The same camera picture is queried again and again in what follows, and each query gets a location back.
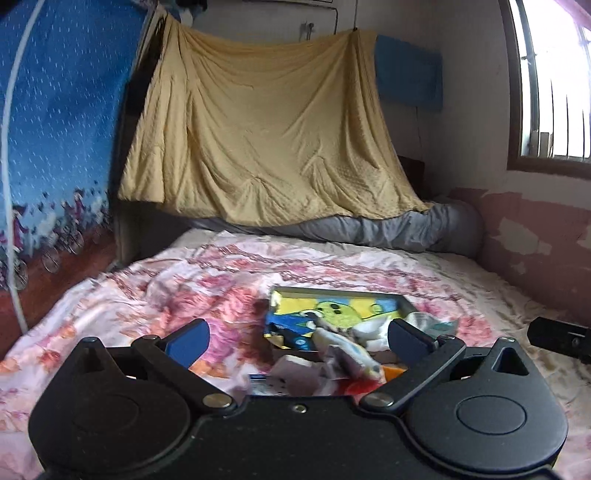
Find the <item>orange cloth piece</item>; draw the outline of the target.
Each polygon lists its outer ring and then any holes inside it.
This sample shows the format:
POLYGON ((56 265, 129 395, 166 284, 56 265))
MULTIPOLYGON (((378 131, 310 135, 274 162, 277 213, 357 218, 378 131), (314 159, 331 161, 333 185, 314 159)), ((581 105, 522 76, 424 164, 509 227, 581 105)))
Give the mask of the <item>orange cloth piece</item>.
POLYGON ((402 374, 404 374, 407 371, 407 369, 394 365, 383 365, 383 371, 386 381, 391 382, 394 379, 399 378, 402 374))

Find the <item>white quilted baby cloth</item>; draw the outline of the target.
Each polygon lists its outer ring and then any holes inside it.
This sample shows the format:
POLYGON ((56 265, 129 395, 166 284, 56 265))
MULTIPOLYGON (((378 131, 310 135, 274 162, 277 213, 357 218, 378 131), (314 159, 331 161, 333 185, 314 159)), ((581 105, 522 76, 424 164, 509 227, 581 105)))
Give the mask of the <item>white quilted baby cloth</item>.
POLYGON ((388 330, 391 322, 390 318, 363 321, 349 329, 349 334, 369 352, 387 351, 390 349, 388 330))

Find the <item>striped pastel cloth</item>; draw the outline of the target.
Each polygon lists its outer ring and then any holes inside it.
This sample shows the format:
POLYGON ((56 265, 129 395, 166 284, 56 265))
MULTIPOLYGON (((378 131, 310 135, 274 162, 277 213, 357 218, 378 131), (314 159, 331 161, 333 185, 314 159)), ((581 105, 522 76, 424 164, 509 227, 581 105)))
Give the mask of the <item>striped pastel cloth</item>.
POLYGON ((383 367, 362 346, 346 336, 325 330, 315 329, 311 341, 317 349, 322 362, 329 367, 332 377, 342 373, 351 379, 382 381, 383 367))

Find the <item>grey face mask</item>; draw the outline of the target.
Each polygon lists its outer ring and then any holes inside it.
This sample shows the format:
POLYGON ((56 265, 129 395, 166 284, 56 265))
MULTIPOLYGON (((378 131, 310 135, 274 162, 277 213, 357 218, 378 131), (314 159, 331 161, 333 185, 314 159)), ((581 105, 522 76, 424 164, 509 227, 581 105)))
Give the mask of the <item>grey face mask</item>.
POLYGON ((339 383, 346 380, 342 372, 324 362, 314 362, 294 355, 284 355, 267 373, 277 384, 283 385, 290 396, 335 396, 339 383))

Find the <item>floral pink bed sheet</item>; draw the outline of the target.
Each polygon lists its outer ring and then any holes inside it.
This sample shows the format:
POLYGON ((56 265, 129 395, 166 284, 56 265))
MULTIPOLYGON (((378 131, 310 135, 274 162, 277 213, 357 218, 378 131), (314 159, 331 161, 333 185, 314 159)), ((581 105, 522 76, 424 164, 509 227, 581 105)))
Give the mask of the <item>floral pink bed sheet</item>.
POLYGON ((469 345, 501 334, 523 339, 548 309, 474 261, 192 230, 151 259, 81 282, 20 338, 1 364, 1 475, 31 479, 41 470, 26 427, 53 375, 85 336, 126 346, 165 335, 194 318, 211 326, 197 374, 238 392, 266 368, 260 304, 273 286, 394 293, 444 322, 457 321, 469 345))

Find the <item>shallow tray with cartoon print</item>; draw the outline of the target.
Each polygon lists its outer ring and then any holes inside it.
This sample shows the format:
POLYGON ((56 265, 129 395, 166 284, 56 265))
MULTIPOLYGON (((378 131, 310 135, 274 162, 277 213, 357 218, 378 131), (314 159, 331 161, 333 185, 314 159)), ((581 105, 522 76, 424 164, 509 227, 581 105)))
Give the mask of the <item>shallow tray with cartoon print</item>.
POLYGON ((349 329, 356 324, 404 320, 415 310, 398 294, 281 286, 270 292, 263 336, 276 349, 313 352, 311 334, 317 328, 353 339, 349 329))

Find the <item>grey rolled duvet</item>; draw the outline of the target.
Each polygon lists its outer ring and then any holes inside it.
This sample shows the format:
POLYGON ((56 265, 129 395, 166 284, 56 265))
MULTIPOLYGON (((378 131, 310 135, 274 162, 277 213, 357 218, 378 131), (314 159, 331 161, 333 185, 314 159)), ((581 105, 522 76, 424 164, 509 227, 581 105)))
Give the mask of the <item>grey rolled duvet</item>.
POLYGON ((485 233, 484 220, 478 210, 452 199, 433 204, 425 213, 407 212, 385 220, 331 216, 276 227, 240 226, 221 218, 188 219, 186 223, 215 232, 276 235, 415 253, 452 253, 469 258, 479 254, 485 233))

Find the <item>yellow dotted hanging blanket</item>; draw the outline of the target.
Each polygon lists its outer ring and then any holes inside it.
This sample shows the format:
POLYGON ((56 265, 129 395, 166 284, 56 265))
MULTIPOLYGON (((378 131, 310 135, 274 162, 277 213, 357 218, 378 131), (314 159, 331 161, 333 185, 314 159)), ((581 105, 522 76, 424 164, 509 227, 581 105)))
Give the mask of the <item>yellow dotted hanging blanket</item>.
POLYGON ((427 211, 384 119, 376 43, 245 44, 165 16, 119 198, 254 227, 427 211))

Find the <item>blue bicycle print curtain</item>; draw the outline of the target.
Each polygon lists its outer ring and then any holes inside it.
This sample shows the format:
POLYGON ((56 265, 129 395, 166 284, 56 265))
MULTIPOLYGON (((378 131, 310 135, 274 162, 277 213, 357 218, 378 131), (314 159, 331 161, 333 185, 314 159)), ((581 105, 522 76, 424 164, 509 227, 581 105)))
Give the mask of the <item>blue bicycle print curtain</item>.
POLYGON ((112 159, 148 9, 1 5, 1 347, 115 256, 112 159))

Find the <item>blue wall cloth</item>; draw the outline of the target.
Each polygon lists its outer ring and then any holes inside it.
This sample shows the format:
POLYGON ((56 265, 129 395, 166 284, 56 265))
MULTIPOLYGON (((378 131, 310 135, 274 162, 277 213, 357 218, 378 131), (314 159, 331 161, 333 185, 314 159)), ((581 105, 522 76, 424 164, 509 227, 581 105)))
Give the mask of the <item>blue wall cloth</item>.
POLYGON ((443 57, 396 38, 377 36, 375 45, 377 87, 391 102, 441 111, 443 108, 443 57))

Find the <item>window with brown frame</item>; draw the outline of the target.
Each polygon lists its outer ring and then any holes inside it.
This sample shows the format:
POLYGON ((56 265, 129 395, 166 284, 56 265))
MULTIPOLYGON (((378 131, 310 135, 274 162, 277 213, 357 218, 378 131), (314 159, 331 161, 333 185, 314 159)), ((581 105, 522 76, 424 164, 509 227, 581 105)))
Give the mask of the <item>window with brown frame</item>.
POLYGON ((501 1, 512 171, 590 178, 590 3, 501 1))

